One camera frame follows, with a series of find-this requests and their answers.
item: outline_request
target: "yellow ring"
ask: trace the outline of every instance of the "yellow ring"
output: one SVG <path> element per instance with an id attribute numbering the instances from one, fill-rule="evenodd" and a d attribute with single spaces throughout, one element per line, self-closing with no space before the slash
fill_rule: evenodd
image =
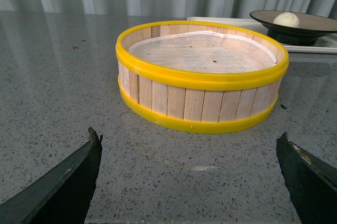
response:
<path id="1" fill-rule="evenodd" d="M 259 36 L 274 45 L 276 45 L 284 54 L 284 59 L 277 65 L 267 69 L 246 72 L 246 73 L 200 73 L 183 71 L 177 69 L 171 69 L 168 67 L 159 66 L 130 54 L 122 45 L 122 40 L 127 35 L 153 26 L 159 25 L 173 25 L 173 24 L 185 24 L 185 25 L 207 25 L 217 26 L 223 28 L 230 28 L 233 30 Z M 147 79 L 157 81 L 163 84 L 178 86 L 188 89 L 197 90 L 213 90 L 213 91 L 229 91 L 229 90 L 243 90 L 251 89 L 259 86 L 264 86 L 273 83 L 283 77 L 289 65 L 289 56 L 287 50 L 279 42 L 269 38 L 263 34 L 246 30 L 236 26 L 229 26 L 219 23 L 199 22 L 199 21 L 165 21 L 148 23 L 139 26 L 132 27 L 123 32 L 117 39 L 116 43 L 116 56 L 120 63 L 126 68 L 143 76 Z"/>
<path id="2" fill-rule="evenodd" d="M 225 122 L 203 122 L 203 121 L 191 121 L 182 120 L 174 117 L 169 117 L 164 114 L 154 112 L 147 109 L 133 99 L 131 99 L 123 90 L 120 79 L 118 78 L 118 84 L 120 86 L 121 97 L 125 104 L 130 107 L 139 116 L 166 128 L 171 128 L 174 130 L 184 131 L 187 133 L 206 133 L 206 134 L 216 134 L 216 133 L 233 133 L 241 130 L 251 128 L 263 120 L 265 120 L 273 110 L 273 107 L 277 101 L 275 101 L 263 112 L 251 116 L 249 118 L 225 121 Z"/>

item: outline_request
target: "steamed bun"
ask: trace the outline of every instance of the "steamed bun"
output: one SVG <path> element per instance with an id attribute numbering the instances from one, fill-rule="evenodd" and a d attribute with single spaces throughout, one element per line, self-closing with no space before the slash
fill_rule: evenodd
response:
<path id="1" fill-rule="evenodd" d="M 277 16 L 274 21 L 276 25 L 284 25 L 289 27 L 298 27 L 300 24 L 299 18 L 292 12 L 285 12 Z"/>

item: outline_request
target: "black plate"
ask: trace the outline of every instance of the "black plate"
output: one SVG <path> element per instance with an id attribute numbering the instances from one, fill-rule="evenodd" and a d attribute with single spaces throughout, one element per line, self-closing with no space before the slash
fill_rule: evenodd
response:
<path id="1" fill-rule="evenodd" d="M 255 11 L 249 15 L 268 29 L 267 35 L 278 42 L 296 45 L 314 45 L 318 37 L 337 33 L 337 20 L 293 12 L 300 20 L 300 27 L 273 24 L 274 19 L 285 11 Z"/>

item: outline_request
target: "wooden slat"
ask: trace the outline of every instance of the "wooden slat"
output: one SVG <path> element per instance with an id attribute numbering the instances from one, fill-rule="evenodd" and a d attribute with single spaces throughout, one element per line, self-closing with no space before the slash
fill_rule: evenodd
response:
<path id="1" fill-rule="evenodd" d="M 167 115 L 167 85 L 152 82 L 152 111 Z"/>
<path id="2" fill-rule="evenodd" d="M 208 30 L 207 25 L 189 25 L 189 33 L 207 30 Z"/>
<path id="3" fill-rule="evenodd" d="M 168 35 L 178 34 L 180 25 L 169 25 L 168 26 Z"/>
<path id="4" fill-rule="evenodd" d="M 235 120 L 237 107 L 239 106 L 241 90 L 226 91 L 223 95 L 219 122 Z"/>
<path id="5" fill-rule="evenodd" d="M 160 37 L 160 26 L 151 27 L 151 38 Z"/>
<path id="6" fill-rule="evenodd" d="M 138 103 L 138 75 L 130 72 L 130 97 Z"/>
<path id="7" fill-rule="evenodd" d="M 139 76 L 139 104 L 152 109 L 152 81 Z"/>
<path id="8" fill-rule="evenodd" d="M 245 37 L 245 38 L 250 38 L 253 39 L 254 35 L 250 34 L 250 33 L 245 33 L 245 32 L 240 32 L 240 31 L 236 31 L 237 36 L 241 36 L 241 37 Z"/>
<path id="9" fill-rule="evenodd" d="M 278 79 L 276 82 L 273 83 L 274 89 L 273 89 L 273 94 L 271 95 L 270 100 L 269 100 L 269 106 L 275 101 L 277 94 L 279 93 L 281 81 L 282 81 L 282 78 Z"/>
<path id="10" fill-rule="evenodd" d="M 135 43 L 137 43 L 139 41 L 142 41 L 142 40 L 143 40 L 143 29 L 135 31 L 135 37 L 133 39 L 132 44 L 135 44 Z"/>
<path id="11" fill-rule="evenodd" d="M 179 25 L 178 33 L 187 33 L 189 31 L 189 25 Z"/>
<path id="12" fill-rule="evenodd" d="M 151 38 L 151 27 L 143 29 L 143 40 Z"/>
<path id="13" fill-rule="evenodd" d="M 124 91 L 130 96 L 130 73 L 129 70 L 123 66 Z"/>
<path id="14" fill-rule="evenodd" d="M 274 56 L 276 57 L 277 62 L 280 62 L 283 60 L 284 54 L 276 45 L 258 36 L 254 36 L 253 40 L 255 40 L 256 42 L 260 43 L 261 45 L 269 49 L 270 52 L 272 52 Z"/>
<path id="15" fill-rule="evenodd" d="M 248 118 L 251 114 L 256 88 L 242 90 L 239 106 L 237 107 L 236 120 Z"/>
<path id="16" fill-rule="evenodd" d="M 208 27 L 208 30 L 209 30 L 209 31 L 214 31 L 214 32 L 216 32 L 216 33 L 217 33 L 217 29 L 218 29 L 217 26 L 209 26 L 209 27 Z"/>
<path id="17" fill-rule="evenodd" d="M 223 91 L 205 91 L 201 121 L 218 122 Z"/>
<path id="18" fill-rule="evenodd" d="M 129 47 L 131 46 L 130 37 L 131 37 L 131 35 L 129 34 L 129 35 L 125 36 L 124 39 L 122 40 L 122 46 L 127 51 L 129 49 Z"/>
<path id="19" fill-rule="evenodd" d="M 167 36 L 170 34 L 170 27 L 168 25 L 160 26 L 160 36 Z"/>
<path id="20" fill-rule="evenodd" d="M 124 89 L 123 65 L 119 61 L 118 61 L 118 74 L 120 77 L 121 86 Z"/>
<path id="21" fill-rule="evenodd" d="M 273 94 L 273 90 L 273 84 L 268 84 L 257 88 L 250 116 L 261 113 L 269 107 L 269 101 L 271 99 L 271 95 Z"/>
<path id="22" fill-rule="evenodd" d="M 226 34 L 228 32 L 228 28 L 218 27 L 217 32 L 222 33 L 222 34 Z"/>
<path id="23" fill-rule="evenodd" d="M 236 30 L 229 28 L 229 29 L 227 29 L 227 34 L 236 35 Z"/>
<path id="24" fill-rule="evenodd" d="M 168 86 L 167 116 L 177 119 L 184 118 L 185 95 L 185 88 Z"/>
<path id="25" fill-rule="evenodd" d="M 184 119 L 201 121 L 205 91 L 186 89 Z"/>

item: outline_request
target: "speckled gray countertop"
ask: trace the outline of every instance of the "speckled gray countertop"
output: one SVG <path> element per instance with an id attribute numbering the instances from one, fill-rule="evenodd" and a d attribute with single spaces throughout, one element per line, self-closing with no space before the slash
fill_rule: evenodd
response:
<path id="1" fill-rule="evenodd" d="M 0 203 L 84 144 L 90 125 L 104 140 L 87 222 L 299 223 L 276 139 L 287 131 L 337 167 L 337 55 L 291 55 L 263 123 L 188 134 L 139 117 L 118 90 L 118 35 L 160 19 L 15 12 L 0 19 Z"/>

